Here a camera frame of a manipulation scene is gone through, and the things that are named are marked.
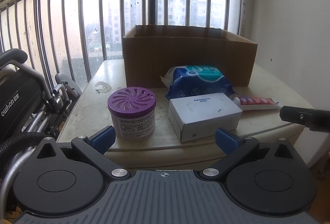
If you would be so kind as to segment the metal window railing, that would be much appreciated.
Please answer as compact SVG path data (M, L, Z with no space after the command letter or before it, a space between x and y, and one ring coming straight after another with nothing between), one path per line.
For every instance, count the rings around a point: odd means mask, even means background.
M49 87L64 73L85 87L121 59L136 25L221 28L244 35L248 0L1 0L1 51L21 49Z

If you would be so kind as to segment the red toothpaste tube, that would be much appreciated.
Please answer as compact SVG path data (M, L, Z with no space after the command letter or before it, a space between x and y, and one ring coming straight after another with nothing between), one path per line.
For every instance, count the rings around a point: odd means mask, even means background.
M243 111L276 110L282 107L282 105L273 98L234 97L232 101Z

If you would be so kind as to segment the blue wet wipes pack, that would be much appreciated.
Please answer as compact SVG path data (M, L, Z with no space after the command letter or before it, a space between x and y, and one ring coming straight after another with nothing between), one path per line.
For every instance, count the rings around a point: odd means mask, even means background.
M228 97L236 94L232 83L214 66L174 66L160 79L168 88L167 99L213 93L224 93Z

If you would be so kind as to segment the brown cardboard box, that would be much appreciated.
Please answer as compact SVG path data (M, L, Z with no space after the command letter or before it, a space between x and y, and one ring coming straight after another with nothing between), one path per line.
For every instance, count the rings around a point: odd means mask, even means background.
M170 68L210 65L235 87L250 83L257 44L220 28L136 25L123 37L126 85L161 88Z

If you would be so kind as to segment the purple lid air freshener jar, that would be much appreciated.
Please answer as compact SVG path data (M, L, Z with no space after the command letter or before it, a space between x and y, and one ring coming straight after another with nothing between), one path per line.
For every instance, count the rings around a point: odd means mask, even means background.
M156 128L156 95L143 87L126 87L107 100L116 136L126 140L146 139Z

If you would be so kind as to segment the white cardboard box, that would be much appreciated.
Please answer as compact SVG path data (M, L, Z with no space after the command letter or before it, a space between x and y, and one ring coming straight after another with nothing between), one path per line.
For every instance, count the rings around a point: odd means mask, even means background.
M181 143L237 128L242 110L224 93L171 99L168 117Z

